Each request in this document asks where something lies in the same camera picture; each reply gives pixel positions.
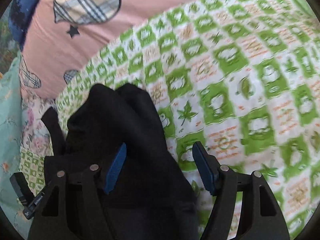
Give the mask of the teal floral pillow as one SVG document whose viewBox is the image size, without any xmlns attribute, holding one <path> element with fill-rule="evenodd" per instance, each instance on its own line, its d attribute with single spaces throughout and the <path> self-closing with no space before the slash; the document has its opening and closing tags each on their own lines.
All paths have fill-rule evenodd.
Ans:
<svg viewBox="0 0 320 240">
<path fill-rule="evenodd" d="M 1 78 L 1 209 L 13 232 L 28 238 L 31 221 L 23 216 L 23 206 L 10 183 L 19 170 L 22 131 L 21 85 L 19 66 L 21 56 L 13 59 L 9 70 Z"/>
</svg>

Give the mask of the black turtleneck sweater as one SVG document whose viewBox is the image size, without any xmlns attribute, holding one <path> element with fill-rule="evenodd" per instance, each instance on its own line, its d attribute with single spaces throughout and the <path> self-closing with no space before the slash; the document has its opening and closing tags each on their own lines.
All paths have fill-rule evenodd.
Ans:
<svg viewBox="0 0 320 240">
<path fill-rule="evenodd" d="M 98 165 L 95 188 L 117 239 L 197 239 L 196 197 L 167 149 L 163 126 L 149 94 L 127 83 L 96 84 L 69 118 L 63 135 L 57 111 L 41 118 L 54 154 L 44 179 Z"/>
</svg>

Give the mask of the green frog checkered blanket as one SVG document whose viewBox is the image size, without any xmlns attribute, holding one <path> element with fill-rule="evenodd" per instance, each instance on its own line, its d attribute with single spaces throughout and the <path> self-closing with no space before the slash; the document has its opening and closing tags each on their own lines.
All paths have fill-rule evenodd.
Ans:
<svg viewBox="0 0 320 240">
<path fill-rule="evenodd" d="M 200 141 L 237 172 L 260 171 L 296 238 L 319 204 L 319 21 L 306 0 L 195 0 L 91 45 L 62 24 L 41 32 L 41 2 L 20 65 L 30 120 L 54 99 L 59 123 L 95 83 L 133 83 L 151 96 L 168 150 L 200 198 L 213 200 L 191 153 Z"/>
</svg>

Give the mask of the dark blue starry cloth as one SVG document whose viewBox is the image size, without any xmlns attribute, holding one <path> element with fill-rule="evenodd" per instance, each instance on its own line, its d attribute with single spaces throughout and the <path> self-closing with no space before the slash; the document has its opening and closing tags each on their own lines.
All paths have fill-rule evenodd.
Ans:
<svg viewBox="0 0 320 240">
<path fill-rule="evenodd" d="M 27 31 L 39 1 L 13 0 L 12 2 L 8 26 L 20 50 L 23 50 Z"/>
</svg>

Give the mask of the pink floral patterned cloth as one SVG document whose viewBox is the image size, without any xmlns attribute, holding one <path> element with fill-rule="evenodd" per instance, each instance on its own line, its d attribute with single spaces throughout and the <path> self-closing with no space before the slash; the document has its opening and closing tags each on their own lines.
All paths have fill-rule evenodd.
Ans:
<svg viewBox="0 0 320 240">
<path fill-rule="evenodd" d="M 50 107 L 55 108 L 55 102 L 52 99 L 42 99 L 35 95 L 22 99 L 21 146 L 39 156 L 52 154 L 50 134 L 41 121 Z"/>
</svg>

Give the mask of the pink plaid heart duvet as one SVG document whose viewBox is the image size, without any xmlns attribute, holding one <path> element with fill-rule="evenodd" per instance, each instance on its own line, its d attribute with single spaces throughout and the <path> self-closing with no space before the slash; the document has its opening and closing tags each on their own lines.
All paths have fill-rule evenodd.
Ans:
<svg viewBox="0 0 320 240">
<path fill-rule="evenodd" d="M 192 0 L 39 0 L 22 48 L 23 89 L 53 99 L 100 50 L 130 27 Z"/>
</svg>

